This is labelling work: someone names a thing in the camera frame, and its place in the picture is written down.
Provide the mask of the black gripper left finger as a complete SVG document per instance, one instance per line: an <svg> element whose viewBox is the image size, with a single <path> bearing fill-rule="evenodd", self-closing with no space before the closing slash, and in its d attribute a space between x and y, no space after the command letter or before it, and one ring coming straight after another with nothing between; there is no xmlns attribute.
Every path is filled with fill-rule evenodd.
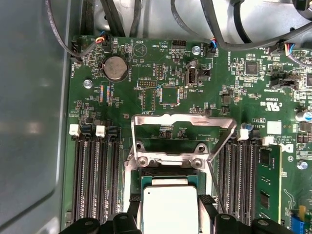
<svg viewBox="0 0 312 234"><path fill-rule="evenodd" d="M62 234L141 234L137 226L141 194L130 195L126 213L113 215L105 223L95 218L81 218L61 231Z"/></svg>

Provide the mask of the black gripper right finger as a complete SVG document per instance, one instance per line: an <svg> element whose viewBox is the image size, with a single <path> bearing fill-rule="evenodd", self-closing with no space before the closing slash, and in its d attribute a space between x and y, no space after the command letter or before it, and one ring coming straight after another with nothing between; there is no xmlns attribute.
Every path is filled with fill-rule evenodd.
<svg viewBox="0 0 312 234"><path fill-rule="evenodd" d="M220 214L210 195L198 196L199 232L201 234L291 234L286 227L270 220L258 218L250 226L230 214Z"/></svg>

